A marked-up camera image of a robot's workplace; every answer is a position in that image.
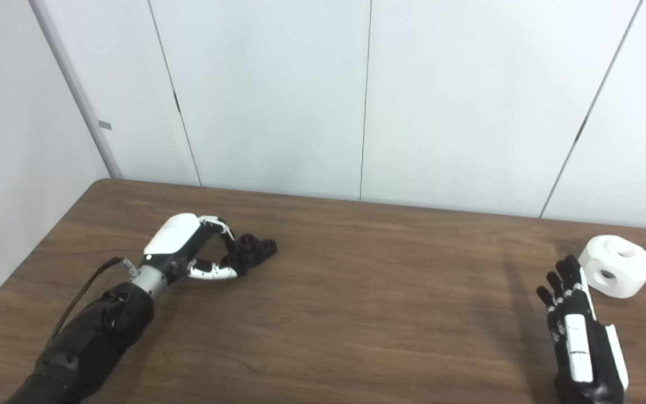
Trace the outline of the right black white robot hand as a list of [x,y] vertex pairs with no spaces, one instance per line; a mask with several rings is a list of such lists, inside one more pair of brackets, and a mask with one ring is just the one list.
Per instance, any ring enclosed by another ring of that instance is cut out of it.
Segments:
[[546,308],[559,403],[623,403],[630,378],[615,325],[597,319],[584,268],[567,255],[536,294]]

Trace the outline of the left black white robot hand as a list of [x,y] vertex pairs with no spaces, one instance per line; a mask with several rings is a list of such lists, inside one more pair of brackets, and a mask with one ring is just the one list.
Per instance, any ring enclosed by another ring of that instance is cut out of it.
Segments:
[[214,236],[221,236],[231,253],[235,235],[220,217],[184,213],[170,217],[144,248],[141,265],[154,268],[167,286],[186,278],[232,279],[246,273],[235,264],[198,259],[197,254]]

